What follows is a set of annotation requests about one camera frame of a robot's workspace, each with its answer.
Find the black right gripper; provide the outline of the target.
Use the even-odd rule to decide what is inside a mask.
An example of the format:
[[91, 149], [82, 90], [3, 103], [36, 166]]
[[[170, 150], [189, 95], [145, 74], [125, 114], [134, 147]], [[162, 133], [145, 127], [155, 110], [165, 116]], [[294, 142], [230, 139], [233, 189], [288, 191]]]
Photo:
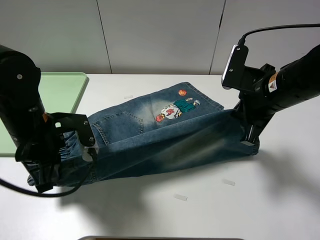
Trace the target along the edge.
[[234, 107], [233, 116], [244, 127], [244, 136], [240, 142], [246, 146], [259, 143], [259, 136], [265, 129], [273, 113], [269, 113], [269, 79], [276, 73], [276, 68], [265, 64], [261, 68], [246, 66], [240, 82], [239, 102]]

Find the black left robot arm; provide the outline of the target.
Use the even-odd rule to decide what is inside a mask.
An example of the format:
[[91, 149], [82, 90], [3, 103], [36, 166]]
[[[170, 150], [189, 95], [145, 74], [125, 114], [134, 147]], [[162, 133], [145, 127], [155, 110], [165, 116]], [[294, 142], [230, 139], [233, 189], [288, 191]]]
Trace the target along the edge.
[[16, 162], [31, 175], [36, 192], [20, 188], [5, 180], [1, 186], [15, 192], [58, 198], [76, 192], [90, 175], [88, 170], [71, 190], [48, 193], [59, 179], [64, 133], [75, 132], [81, 157], [93, 166], [97, 159], [96, 140], [84, 114], [47, 113], [39, 93], [41, 70], [30, 57], [11, 48], [0, 47], [0, 119], [17, 147]]

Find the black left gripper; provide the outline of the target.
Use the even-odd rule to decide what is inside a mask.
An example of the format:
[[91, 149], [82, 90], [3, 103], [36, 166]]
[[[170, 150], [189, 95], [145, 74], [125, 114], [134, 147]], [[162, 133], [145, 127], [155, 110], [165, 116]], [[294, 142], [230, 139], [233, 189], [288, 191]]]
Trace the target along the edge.
[[26, 112], [14, 116], [16, 162], [24, 165], [37, 193], [52, 190], [59, 178], [64, 134], [74, 131], [75, 113]]

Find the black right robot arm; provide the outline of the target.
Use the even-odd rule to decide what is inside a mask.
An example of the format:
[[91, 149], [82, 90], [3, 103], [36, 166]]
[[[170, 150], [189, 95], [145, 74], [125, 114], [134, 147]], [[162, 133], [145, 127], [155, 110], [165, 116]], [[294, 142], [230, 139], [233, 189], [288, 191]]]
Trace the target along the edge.
[[240, 102], [234, 115], [244, 125], [241, 142], [256, 145], [277, 112], [320, 95], [320, 47], [279, 71], [269, 64], [260, 69], [245, 67], [235, 88], [240, 91]]

